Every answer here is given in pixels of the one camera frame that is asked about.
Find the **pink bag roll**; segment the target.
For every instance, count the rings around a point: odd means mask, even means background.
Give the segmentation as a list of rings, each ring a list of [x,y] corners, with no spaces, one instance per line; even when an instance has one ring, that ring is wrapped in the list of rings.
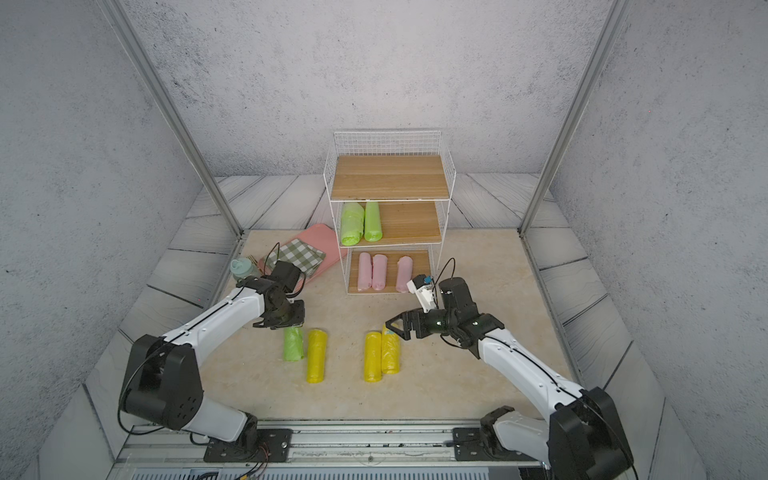
[[[386,287],[388,258],[383,254],[376,254],[372,258],[372,288],[375,291],[383,291]]]
[[[364,292],[372,287],[372,258],[368,252],[358,256],[357,291]]]
[[[402,256],[397,263],[396,291],[408,293],[408,283],[413,277],[413,259],[410,256]]]

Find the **yellow bag roll labelled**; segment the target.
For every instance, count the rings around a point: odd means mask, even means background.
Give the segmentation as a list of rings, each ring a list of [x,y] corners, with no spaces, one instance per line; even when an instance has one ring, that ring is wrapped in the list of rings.
[[[400,337],[384,327],[381,333],[381,369],[386,375],[393,375],[400,372],[401,345]]]

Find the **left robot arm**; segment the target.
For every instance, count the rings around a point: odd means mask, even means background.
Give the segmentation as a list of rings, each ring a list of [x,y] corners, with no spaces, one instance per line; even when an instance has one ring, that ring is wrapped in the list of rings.
[[[208,398],[200,368],[247,324],[270,330],[302,325],[305,305],[298,296],[305,283],[298,267],[279,261],[267,275],[238,281],[221,301],[180,327],[140,337],[129,354],[118,412],[207,437],[207,462],[266,461],[269,439],[259,433],[257,418]]]

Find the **bright green bag roll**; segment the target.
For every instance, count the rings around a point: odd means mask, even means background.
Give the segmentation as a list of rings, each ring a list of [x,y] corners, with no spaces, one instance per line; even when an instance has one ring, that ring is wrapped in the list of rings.
[[[303,330],[301,327],[288,327],[283,331],[283,360],[298,362],[304,358]]]

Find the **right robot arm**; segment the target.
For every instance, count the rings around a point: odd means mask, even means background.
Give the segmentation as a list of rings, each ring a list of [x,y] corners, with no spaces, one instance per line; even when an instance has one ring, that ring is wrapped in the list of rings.
[[[584,389],[538,359],[499,319],[478,310],[463,278],[436,283],[418,275],[407,290],[420,305],[388,320],[389,331],[404,340],[447,338],[500,372],[540,414],[530,418],[502,406],[485,415],[476,435],[482,457],[526,456],[554,479],[615,479],[635,469],[611,396],[600,387]]]

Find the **light green bag roll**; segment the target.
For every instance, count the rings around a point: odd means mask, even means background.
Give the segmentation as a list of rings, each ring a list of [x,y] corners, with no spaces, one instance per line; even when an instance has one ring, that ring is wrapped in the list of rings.
[[[342,207],[340,242],[343,246],[357,245],[364,235],[365,209],[357,202],[347,202]]]

